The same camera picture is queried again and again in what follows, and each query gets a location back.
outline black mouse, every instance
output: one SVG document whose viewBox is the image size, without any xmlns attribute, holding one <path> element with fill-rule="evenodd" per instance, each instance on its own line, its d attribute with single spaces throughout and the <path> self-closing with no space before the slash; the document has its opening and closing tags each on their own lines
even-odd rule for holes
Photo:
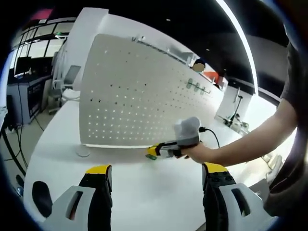
<svg viewBox="0 0 308 231">
<path fill-rule="evenodd" d="M 52 211 L 52 200 L 46 183 L 42 181 L 35 181 L 33 183 L 32 199 L 39 212 L 44 217 L 49 217 Z"/>
</svg>

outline pegboard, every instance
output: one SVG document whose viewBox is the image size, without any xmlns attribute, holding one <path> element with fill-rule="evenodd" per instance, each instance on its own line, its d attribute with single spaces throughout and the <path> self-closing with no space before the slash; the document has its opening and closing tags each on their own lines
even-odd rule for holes
<svg viewBox="0 0 308 231">
<path fill-rule="evenodd" d="M 168 55 L 98 34 L 82 79 L 80 140 L 120 146 L 169 141 L 179 119 L 197 116 L 208 126 L 222 98 L 212 83 Z"/>
</svg>

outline white table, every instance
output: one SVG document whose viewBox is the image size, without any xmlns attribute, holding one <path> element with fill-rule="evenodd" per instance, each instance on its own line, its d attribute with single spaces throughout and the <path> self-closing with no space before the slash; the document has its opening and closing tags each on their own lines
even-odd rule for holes
<svg viewBox="0 0 308 231">
<path fill-rule="evenodd" d="M 240 137 L 219 122 L 213 126 L 221 145 Z M 216 147 L 210 133 L 204 139 Z M 79 102 L 67 102 L 42 134 L 26 173 L 24 205 L 34 220 L 45 219 L 32 200 L 35 181 L 45 182 L 55 201 L 79 185 L 89 168 L 111 164 L 113 231 L 194 231 L 205 222 L 200 164 L 183 158 L 153 161 L 144 149 L 90 148 L 82 158 L 75 152 L 79 146 Z"/>
</svg>

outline sleeve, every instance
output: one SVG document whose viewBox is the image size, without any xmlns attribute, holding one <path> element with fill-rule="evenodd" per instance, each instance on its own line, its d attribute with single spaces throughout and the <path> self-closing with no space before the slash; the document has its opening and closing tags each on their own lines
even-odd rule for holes
<svg viewBox="0 0 308 231">
<path fill-rule="evenodd" d="M 298 105 L 301 101 L 301 82 L 303 73 L 301 70 L 301 61 L 297 51 L 291 43 L 288 45 L 288 77 L 284 84 L 281 98 L 287 100 L 295 111 L 298 111 Z"/>
</svg>

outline black ceiling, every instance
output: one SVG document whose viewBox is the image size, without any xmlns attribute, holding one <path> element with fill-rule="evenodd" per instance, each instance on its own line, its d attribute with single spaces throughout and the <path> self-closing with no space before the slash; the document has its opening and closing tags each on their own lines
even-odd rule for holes
<svg viewBox="0 0 308 231">
<path fill-rule="evenodd" d="M 254 54 L 255 59 L 268 58 L 284 60 L 283 52 L 276 52 L 275 47 L 285 49 L 288 38 L 283 24 L 259 0 L 225 0 L 240 22 L 244 33 L 257 39 L 255 50 L 262 50 L 265 39 L 276 43 L 268 46 L 261 53 Z M 99 7 L 109 9 L 109 13 L 136 20 L 158 29 L 181 42 L 209 63 L 221 76 L 234 77 L 252 83 L 252 74 L 248 58 L 232 23 L 215 0 L 141 0 L 123 1 L 119 3 L 96 3 L 55 7 L 51 18 L 77 17 L 83 7 Z M 263 68 L 262 60 L 257 68 L 259 86 L 279 96 L 286 78 L 286 62 L 275 63 L 275 70 Z"/>
</svg>

